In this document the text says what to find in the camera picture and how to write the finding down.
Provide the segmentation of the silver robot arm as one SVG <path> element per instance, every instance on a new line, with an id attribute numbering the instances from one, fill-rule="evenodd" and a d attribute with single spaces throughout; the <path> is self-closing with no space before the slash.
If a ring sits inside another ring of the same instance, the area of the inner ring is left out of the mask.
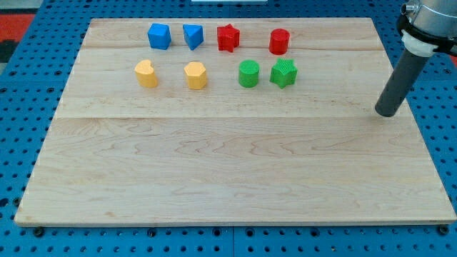
<path id="1" fill-rule="evenodd" d="M 401 6 L 397 30 L 405 48 L 428 58 L 456 55 L 456 0 L 408 0 Z"/>

